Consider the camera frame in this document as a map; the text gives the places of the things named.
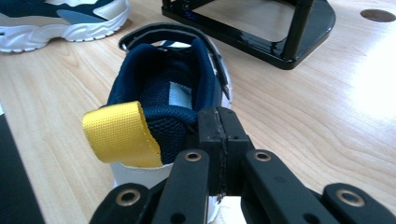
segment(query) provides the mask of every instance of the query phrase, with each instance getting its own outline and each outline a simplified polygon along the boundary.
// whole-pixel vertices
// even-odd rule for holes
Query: black object
[[[289,33],[273,42],[215,21],[193,10],[214,0],[163,0],[163,15],[194,26],[208,35],[281,69],[296,67],[329,35],[335,13],[326,0],[285,0],[295,6]]]
[[[209,195],[241,196],[247,223],[396,223],[387,208],[361,189],[332,184],[323,196],[307,189],[274,153],[254,149],[232,110],[205,109],[198,123],[199,134],[187,145],[192,149],[177,155],[165,184],[143,188],[140,201],[134,200],[131,210],[123,214],[120,211],[128,208],[116,204],[116,198],[122,198],[126,189],[142,187],[127,184],[113,189],[92,223],[203,224]]]
[[[0,223],[44,223],[4,114],[0,114]]]

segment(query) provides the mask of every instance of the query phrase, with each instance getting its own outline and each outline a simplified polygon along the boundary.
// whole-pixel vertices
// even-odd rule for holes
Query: metal rivet
[[[271,160],[271,156],[268,155],[265,152],[256,152],[254,154],[254,158],[258,161],[270,161]]]
[[[137,189],[125,189],[117,195],[116,202],[119,206],[130,206],[140,199],[140,192]]]
[[[335,195],[337,195],[338,199],[341,200],[341,202],[347,203],[354,207],[363,207],[366,204],[366,202],[359,194],[347,189],[339,189],[337,190]]]
[[[202,155],[198,152],[189,152],[184,156],[186,161],[198,161],[202,158]]]

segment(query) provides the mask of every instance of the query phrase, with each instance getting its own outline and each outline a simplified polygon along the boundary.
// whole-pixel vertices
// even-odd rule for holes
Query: wooden table
[[[236,2],[243,5],[231,8]],[[0,55],[0,101],[48,223],[87,223],[112,189],[109,165],[93,155],[81,118],[106,102],[125,56],[119,39],[142,25],[171,21],[159,0],[131,4],[130,19],[106,39],[54,39],[34,52]],[[282,38],[289,28],[288,6],[216,4],[226,8],[221,20],[267,39]],[[329,39],[290,71],[214,41],[233,80],[233,110],[256,148],[275,152],[307,187],[321,192],[348,183],[395,214],[396,21],[368,21],[360,13],[378,8],[396,14],[396,4],[330,4],[337,21]],[[268,12],[252,9],[259,6]],[[197,10],[216,14],[212,6]],[[265,28],[274,24],[280,28]],[[215,222],[243,223],[238,207],[238,198],[227,198]]]

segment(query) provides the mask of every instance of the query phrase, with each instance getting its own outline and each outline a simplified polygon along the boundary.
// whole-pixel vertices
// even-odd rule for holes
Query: black metal frame
[[[288,36],[273,42],[215,21],[193,10],[214,0],[163,0],[163,15],[194,26],[208,35],[290,70],[319,46],[335,24],[335,13],[326,0],[285,0],[295,6]]]
[[[274,153],[254,149],[232,110],[199,113],[199,136],[181,151],[172,172],[153,189],[121,185],[106,196],[91,223],[206,224],[208,196],[241,196],[247,223],[396,223],[370,195],[331,184],[320,195]]]

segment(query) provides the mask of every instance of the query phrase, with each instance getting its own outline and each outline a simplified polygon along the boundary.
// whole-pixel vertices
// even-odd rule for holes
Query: sneaker
[[[198,112],[230,108],[231,80],[213,43],[190,26],[151,24],[120,47],[128,53],[107,104],[87,113],[83,128],[98,159],[111,164],[114,187],[150,189],[169,176],[188,135],[197,133]],[[219,211],[215,197],[208,207],[210,222]]]
[[[54,37],[90,41],[114,34],[128,19],[128,0],[5,0],[0,51],[41,49]]]

